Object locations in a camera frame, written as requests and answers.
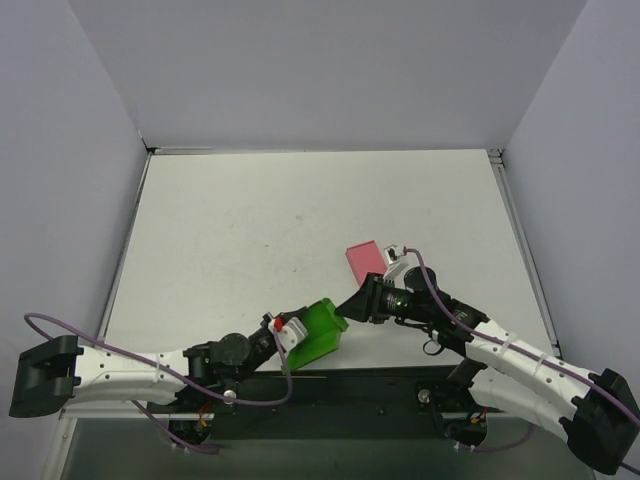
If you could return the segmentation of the green paper box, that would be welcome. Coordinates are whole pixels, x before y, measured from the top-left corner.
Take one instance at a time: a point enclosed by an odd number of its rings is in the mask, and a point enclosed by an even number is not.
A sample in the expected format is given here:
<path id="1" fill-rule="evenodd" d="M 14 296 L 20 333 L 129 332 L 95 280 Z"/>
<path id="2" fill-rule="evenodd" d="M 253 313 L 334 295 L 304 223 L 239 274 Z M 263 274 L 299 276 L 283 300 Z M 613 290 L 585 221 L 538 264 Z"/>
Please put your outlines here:
<path id="1" fill-rule="evenodd" d="M 299 317 L 308 330 L 308 336 L 302 343 L 290 352 L 285 352 L 291 371 L 306 367 L 339 349 L 341 336 L 349 325 L 335 313 L 335 309 L 336 306 L 329 298 L 323 298 L 298 311 L 279 315 L 285 319 Z"/>

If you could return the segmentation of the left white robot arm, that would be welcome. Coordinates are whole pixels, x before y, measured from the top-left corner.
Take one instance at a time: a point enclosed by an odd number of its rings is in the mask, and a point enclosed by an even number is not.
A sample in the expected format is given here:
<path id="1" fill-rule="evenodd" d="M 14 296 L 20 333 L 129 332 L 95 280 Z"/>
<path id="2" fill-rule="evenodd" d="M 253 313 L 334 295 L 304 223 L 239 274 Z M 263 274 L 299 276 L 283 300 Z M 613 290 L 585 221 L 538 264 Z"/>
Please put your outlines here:
<path id="1" fill-rule="evenodd" d="M 240 383 L 295 344 L 279 321 L 268 320 L 250 336 L 231 333 L 160 353 L 82 344 L 76 335 L 50 337 L 20 354 L 9 414 L 43 417 L 98 401 L 144 402 L 162 414 L 230 413 L 244 402 Z"/>

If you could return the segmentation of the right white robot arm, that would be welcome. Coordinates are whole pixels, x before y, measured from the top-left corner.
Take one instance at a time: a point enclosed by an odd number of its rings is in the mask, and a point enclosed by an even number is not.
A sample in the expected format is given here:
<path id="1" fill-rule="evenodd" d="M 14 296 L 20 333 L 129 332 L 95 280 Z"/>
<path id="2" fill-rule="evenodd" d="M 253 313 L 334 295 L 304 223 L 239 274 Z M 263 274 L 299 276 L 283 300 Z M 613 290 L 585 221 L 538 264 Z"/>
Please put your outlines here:
<path id="1" fill-rule="evenodd" d="M 418 328 L 462 356 L 455 371 L 474 402 L 518 416 L 565 440 L 591 469 L 614 475 L 639 436 L 639 405 L 626 379 L 547 355 L 485 313 L 439 289 L 429 268 L 414 267 L 396 287 L 366 276 L 336 312 L 349 320 Z"/>

